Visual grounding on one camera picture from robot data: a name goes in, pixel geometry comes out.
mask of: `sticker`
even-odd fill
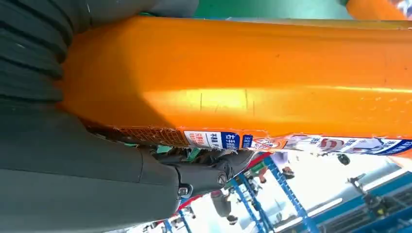
[[[200,148],[239,149],[240,137],[230,132],[184,131],[189,144]]]
[[[243,140],[242,140],[242,148],[251,148],[252,147],[252,142],[253,142],[253,136],[252,135],[244,135]]]
[[[340,152],[348,154],[395,155],[412,149],[412,140],[294,135],[283,140],[276,138],[254,138],[251,148],[254,150],[298,150],[312,153]]]

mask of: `person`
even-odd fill
[[[273,160],[273,162],[276,164],[276,166],[282,171],[282,174],[285,176],[287,180],[295,177],[294,172],[289,166],[287,152],[277,151],[275,153],[272,153],[270,157]],[[264,177],[264,174],[266,173],[267,170],[268,170],[267,167],[264,167],[261,170],[259,170],[258,177],[259,177],[260,183],[266,183],[266,178]]]
[[[210,193],[210,197],[212,198],[213,205],[218,215],[220,217],[225,217],[227,221],[229,221],[229,225],[235,225],[238,222],[238,218],[230,214],[232,212],[232,204],[228,200],[230,193],[225,195],[221,190],[216,190]]]
[[[75,34],[141,12],[190,17],[197,5],[0,0],[0,232],[106,232],[166,219],[182,197],[220,189],[249,164],[248,151],[210,166],[162,164],[148,148],[89,134],[56,107],[63,94],[53,81]]]

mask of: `blue metal frame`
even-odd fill
[[[188,233],[192,233],[192,231],[190,230],[189,224],[185,219],[185,215],[183,214],[182,210],[179,210],[179,215],[182,218],[183,223],[185,224],[186,230],[188,231]]]
[[[273,176],[279,183],[280,187],[283,189],[285,194],[288,196],[289,200],[292,202],[293,206],[295,207],[298,215],[302,218],[303,223],[306,225],[307,230],[311,233],[318,233],[319,229],[317,228],[316,224],[312,219],[308,216],[308,213],[303,208],[302,204],[296,198],[295,194],[289,187],[288,183],[286,182],[285,176],[280,172],[277,168],[271,157],[267,157],[264,159],[265,164],[268,166],[268,169],[272,172]]]
[[[166,232],[172,233],[172,226],[169,223],[169,220],[164,220],[163,223],[165,224]]]
[[[405,175],[402,175],[398,178],[395,178],[393,181],[390,181],[386,184],[383,184],[377,188],[374,188],[373,190],[370,190],[369,192],[372,193],[375,196],[384,196],[387,195],[389,192],[399,189],[401,187],[404,187],[406,185],[410,185],[412,180],[412,173],[407,173]],[[362,197],[357,197],[352,200],[349,200],[341,205],[338,205],[334,208],[331,208],[329,210],[326,210],[323,213],[320,213],[316,216],[312,217],[312,220],[315,222],[315,224],[321,224],[329,219],[335,218],[339,216],[342,213],[345,213],[347,211],[350,211],[351,209],[358,208],[362,205],[365,204],[365,201],[362,200]],[[295,226],[295,230],[297,232],[301,232],[305,230],[305,226],[303,224],[298,223]]]
[[[264,233],[263,228],[262,228],[259,220],[256,218],[255,214],[253,213],[252,209],[250,208],[249,204],[247,203],[247,200],[244,197],[242,191],[240,190],[240,188],[238,186],[238,183],[236,183],[235,179],[232,179],[230,182],[232,183],[233,188],[238,193],[240,200],[243,202],[244,206],[246,207],[246,210],[249,213],[250,218],[255,222],[256,227],[257,227],[257,232],[258,233]]]
[[[391,228],[399,225],[399,219],[408,221],[412,218],[412,207],[398,211],[382,220],[377,220],[366,226],[363,226],[353,233],[368,233],[368,232],[388,232]]]
[[[265,213],[265,211],[263,210],[262,205],[260,204],[260,202],[256,199],[256,195],[253,192],[252,187],[250,186],[250,184],[249,184],[248,180],[246,179],[245,175],[240,173],[238,175],[238,177],[239,177],[240,180],[242,180],[243,184],[246,186],[246,189],[249,192],[250,197],[252,198],[252,202],[254,202],[254,204],[255,204],[258,212],[259,212],[260,218],[263,222],[263,227],[265,228],[266,232],[274,231],[273,224],[270,222],[269,217]]]

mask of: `blue scaffolding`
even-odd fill
[[[308,213],[303,208],[302,204],[296,198],[295,194],[289,187],[288,183],[286,182],[285,176],[280,172],[277,168],[271,157],[267,157],[264,159],[265,164],[268,166],[268,169],[272,172],[273,176],[279,183],[280,187],[283,189],[285,194],[288,196],[289,200],[292,202],[293,206],[295,207],[299,217],[302,218],[303,223],[307,227],[307,230],[311,233],[318,233],[319,229],[317,228],[316,224],[312,221],[312,219],[308,216]]]
[[[184,213],[183,213],[182,210],[179,210],[179,215],[180,215],[180,217],[182,218],[182,221],[183,221],[183,223],[184,223],[184,225],[185,225],[186,230],[188,231],[188,233],[192,233],[192,231],[190,230],[189,224],[188,224],[188,222],[186,221],[185,215],[184,215]]]
[[[165,224],[166,232],[173,233],[172,226],[170,225],[169,221],[166,219],[163,221],[163,223]]]
[[[251,188],[248,180],[246,179],[245,175],[240,173],[238,175],[238,177],[244,183],[247,191],[249,192],[250,197],[252,198],[252,203],[254,204],[256,210],[259,212],[259,215],[260,215],[261,221],[263,223],[263,227],[265,228],[265,231],[266,232],[274,231],[273,224],[270,222],[269,217],[267,216],[265,211],[262,209],[262,205],[260,204],[260,202],[256,199],[256,195],[255,195],[253,189]]]
[[[240,188],[238,186],[238,183],[236,183],[235,179],[232,179],[230,182],[232,183],[233,188],[238,193],[240,200],[242,201],[242,203],[246,207],[246,210],[249,213],[250,218],[255,222],[255,225],[257,227],[257,232],[258,233],[265,233],[265,231],[263,230],[262,225],[260,224],[258,218],[256,218],[255,214],[253,213],[252,209],[249,206],[249,203],[247,202],[246,198],[244,197],[242,191],[240,190]]]

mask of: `screw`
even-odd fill
[[[227,178],[225,174],[221,174],[218,177],[218,184],[220,184],[221,186],[224,186],[227,183]]]
[[[184,196],[189,194],[189,189],[188,188],[179,188],[179,190],[177,191],[177,194],[179,194],[180,196]]]

